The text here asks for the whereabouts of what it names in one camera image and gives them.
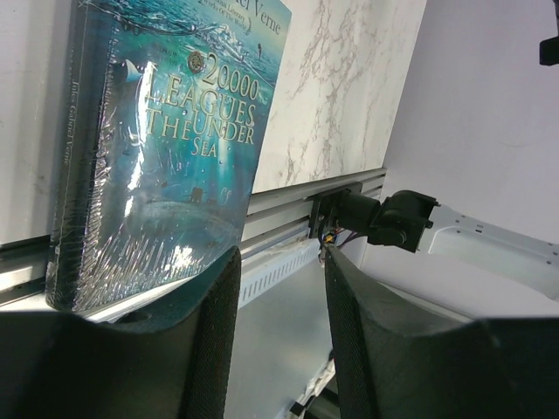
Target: white metal arm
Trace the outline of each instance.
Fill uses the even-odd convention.
[[[559,245],[523,236],[464,216],[445,206],[433,208],[432,228],[418,249],[457,258],[511,278],[559,300]]]

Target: book cover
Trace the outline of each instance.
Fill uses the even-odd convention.
[[[82,312],[240,242],[291,18],[280,0],[76,0],[47,302]]]

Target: book spine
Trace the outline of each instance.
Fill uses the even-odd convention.
[[[46,274],[47,303],[72,310],[90,213],[114,23],[72,1],[69,90],[58,202]]]

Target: marble pattern surface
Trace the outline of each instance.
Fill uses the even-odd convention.
[[[284,0],[292,23],[254,192],[383,164],[426,0]]]

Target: plastic shrink wrap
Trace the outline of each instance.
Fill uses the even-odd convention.
[[[47,301],[81,312],[238,244],[290,11],[280,0],[76,0]]]

